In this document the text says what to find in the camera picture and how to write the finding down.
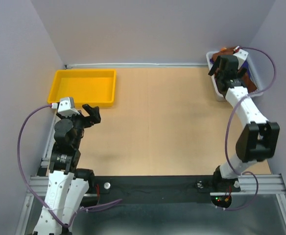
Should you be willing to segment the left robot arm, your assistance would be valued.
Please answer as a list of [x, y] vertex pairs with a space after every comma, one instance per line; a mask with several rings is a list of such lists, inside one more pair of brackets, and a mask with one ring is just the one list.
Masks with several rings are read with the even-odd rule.
[[73, 220], [85, 193], [95, 189], [95, 175], [90, 169], [78, 169], [84, 130], [101, 122], [99, 107], [84, 104], [70, 116], [58, 114], [54, 126], [45, 205], [34, 228], [35, 235], [70, 235]]

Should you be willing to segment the white plastic basket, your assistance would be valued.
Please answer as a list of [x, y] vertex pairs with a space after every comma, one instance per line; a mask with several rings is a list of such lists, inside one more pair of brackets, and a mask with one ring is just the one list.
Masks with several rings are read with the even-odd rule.
[[[218, 52], [218, 51], [209, 51], [209, 52], [206, 53], [206, 59], [207, 59], [209, 70], [213, 66], [213, 64], [210, 62], [210, 58], [216, 52]], [[263, 85], [262, 85], [262, 83], [261, 83], [261, 81], [259, 79], [259, 76], [258, 76], [257, 72], [256, 72], [256, 68], [255, 68], [254, 63], [253, 63], [253, 61], [251, 59], [251, 56], [248, 55], [246, 60], [249, 63], [249, 68], [250, 68], [250, 72], [251, 72], [251, 80], [257, 86], [257, 91], [263, 89]], [[216, 85], [216, 81], [215, 81], [215, 76], [214, 75], [211, 76], [211, 81], [212, 81], [212, 84], [213, 84], [214, 95], [215, 95], [216, 100], [219, 101], [219, 102], [224, 102], [225, 99], [224, 99], [223, 95], [217, 89], [217, 85]]]

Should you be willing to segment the brown towel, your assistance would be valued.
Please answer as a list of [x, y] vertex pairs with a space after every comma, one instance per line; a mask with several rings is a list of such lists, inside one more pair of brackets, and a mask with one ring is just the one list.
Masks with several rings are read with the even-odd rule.
[[[223, 47], [219, 52], [214, 53], [211, 58], [210, 62], [214, 64], [217, 56], [219, 55], [231, 55], [236, 50], [236, 47]], [[246, 73], [245, 76], [242, 78], [245, 85], [247, 86], [248, 92], [254, 92], [257, 89], [257, 86], [255, 83], [251, 80], [251, 77], [248, 77], [248, 74]]]

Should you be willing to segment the yellow plastic tray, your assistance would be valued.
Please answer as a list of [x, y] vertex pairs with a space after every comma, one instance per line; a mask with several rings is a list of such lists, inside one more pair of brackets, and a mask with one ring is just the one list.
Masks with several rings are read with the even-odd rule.
[[81, 108], [111, 107], [115, 102], [117, 72], [113, 69], [57, 70], [47, 98], [47, 103], [72, 97], [75, 106]]

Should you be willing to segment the aluminium frame rail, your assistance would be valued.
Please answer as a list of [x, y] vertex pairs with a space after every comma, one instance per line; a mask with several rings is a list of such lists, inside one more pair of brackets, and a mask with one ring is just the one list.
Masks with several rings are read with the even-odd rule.
[[[258, 195], [286, 194], [286, 186], [281, 174], [256, 175], [259, 184]], [[232, 195], [252, 195], [256, 191], [256, 181], [252, 175], [243, 175], [238, 178], [240, 191], [232, 190]], [[45, 196], [48, 187], [47, 176], [30, 178], [29, 185], [39, 195]]]

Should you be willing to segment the purple towel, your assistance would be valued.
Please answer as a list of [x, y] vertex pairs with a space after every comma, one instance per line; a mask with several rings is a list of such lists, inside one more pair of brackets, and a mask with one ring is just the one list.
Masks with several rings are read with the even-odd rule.
[[244, 63], [241, 66], [241, 69], [246, 69], [246, 72], [248, 74], [248, 77], [251, 77], [251, 72], [250, 72], [250, 68], [249, 68], [249, 63], [247, 60], [244, 61]]

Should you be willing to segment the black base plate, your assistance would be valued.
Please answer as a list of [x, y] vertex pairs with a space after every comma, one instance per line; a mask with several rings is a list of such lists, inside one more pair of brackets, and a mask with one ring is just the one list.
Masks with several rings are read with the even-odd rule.
[[210, 203], [211, 194], [221, 202], [240, 192], [238, 179], [213, 182], [212, 175], [185, 176], [96, 176], [94, 186], [83, 196], [82, 207], [106, 204]]

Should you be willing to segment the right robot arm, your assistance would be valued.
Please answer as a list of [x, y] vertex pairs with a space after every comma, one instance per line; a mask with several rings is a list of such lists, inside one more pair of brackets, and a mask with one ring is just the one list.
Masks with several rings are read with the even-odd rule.
[[247, 52], [219, 55], [209, 71], [209, 75], [215, 78], [219, 93], [233, 107], [230, 119], [238, 116], [243, 127], [235, 154], [226, 156], [226, 162], [213, 174], [212, 187], [217, 191], [227, 188], [250, 166], [272, 158], [280, 132], [278, 123], [270, 122], [252, 100], [243, 80], [247, 70], [242, 65], [246, 58]]

